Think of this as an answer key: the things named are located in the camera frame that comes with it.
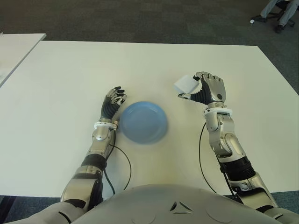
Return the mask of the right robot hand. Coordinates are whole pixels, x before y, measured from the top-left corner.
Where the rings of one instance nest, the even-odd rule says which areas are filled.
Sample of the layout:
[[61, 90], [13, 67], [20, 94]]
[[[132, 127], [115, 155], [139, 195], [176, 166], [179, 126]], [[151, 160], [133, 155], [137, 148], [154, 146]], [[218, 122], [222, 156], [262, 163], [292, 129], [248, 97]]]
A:
[[208, 108], [226, 107], [226, 90], [221, 78], [204, 71], [197, 72], [192, 78], [201, 83], [201, 89], [196, 93], [180, 93], [179, 98], [202, 103]]

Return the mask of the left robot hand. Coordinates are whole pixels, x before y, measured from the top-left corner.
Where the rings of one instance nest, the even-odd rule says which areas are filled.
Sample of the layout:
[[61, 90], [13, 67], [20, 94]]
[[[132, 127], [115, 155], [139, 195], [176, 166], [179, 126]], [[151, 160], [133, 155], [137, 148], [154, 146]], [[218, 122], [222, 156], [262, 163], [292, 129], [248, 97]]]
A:
[[112, 120], [126, 98], [127, 95], [120, 86], [112, 88], [103, 101], [100, 119]]

